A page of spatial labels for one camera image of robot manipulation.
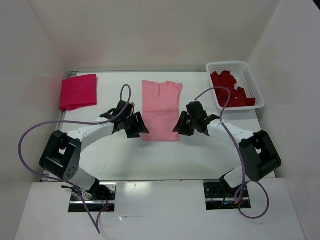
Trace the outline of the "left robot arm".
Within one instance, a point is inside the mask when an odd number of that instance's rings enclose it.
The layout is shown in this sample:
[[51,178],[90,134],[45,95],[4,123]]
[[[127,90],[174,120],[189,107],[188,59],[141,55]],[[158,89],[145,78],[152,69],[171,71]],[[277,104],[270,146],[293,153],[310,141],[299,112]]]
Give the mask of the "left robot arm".
[[129,139],[149,133],[142,114],[135,112],[135,105],[123,100],[116,108],[101,114],[94,124],[69,132],[53,132],[39,165],[59,180],[81,189],[87,199],[94,200],[108,190],[99,179],[80,168],[81,153],[95,142],[120,131],[125,131]]

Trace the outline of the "magenta t shirt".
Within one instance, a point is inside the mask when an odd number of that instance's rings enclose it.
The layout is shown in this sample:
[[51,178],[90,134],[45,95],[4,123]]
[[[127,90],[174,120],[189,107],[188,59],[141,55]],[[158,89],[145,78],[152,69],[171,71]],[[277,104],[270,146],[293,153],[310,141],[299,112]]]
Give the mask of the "magenta t shirt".
[[96,74],[87,74],[64,79],[61,84],[60,106],[61,111],[97,105]]

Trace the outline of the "pink t shirt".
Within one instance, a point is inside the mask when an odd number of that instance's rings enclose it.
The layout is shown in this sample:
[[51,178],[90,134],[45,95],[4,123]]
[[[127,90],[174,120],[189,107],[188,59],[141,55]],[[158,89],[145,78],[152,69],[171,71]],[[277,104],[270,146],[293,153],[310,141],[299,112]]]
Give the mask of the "pink t shirt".
[[142,82],[142,118],[149,133],[142,135],[144,142],[179,142],[174,127],[180,117],[182,83]]

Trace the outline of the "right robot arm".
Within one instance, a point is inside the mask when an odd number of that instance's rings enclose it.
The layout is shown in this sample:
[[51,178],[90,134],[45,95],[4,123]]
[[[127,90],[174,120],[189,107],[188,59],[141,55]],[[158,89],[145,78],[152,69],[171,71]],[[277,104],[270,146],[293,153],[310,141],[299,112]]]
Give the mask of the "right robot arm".
[[198,131],[235,147],[240,154],[240,167],[227,172],[219,180],[219,191],[225,197],[232,196],[243,183],[258,182],[282,165],[266,131],[244,130],[217,115],[208,115],[199,101],[186,105],[186,111],[181,112],[173,131],[183,136],[193,136]]

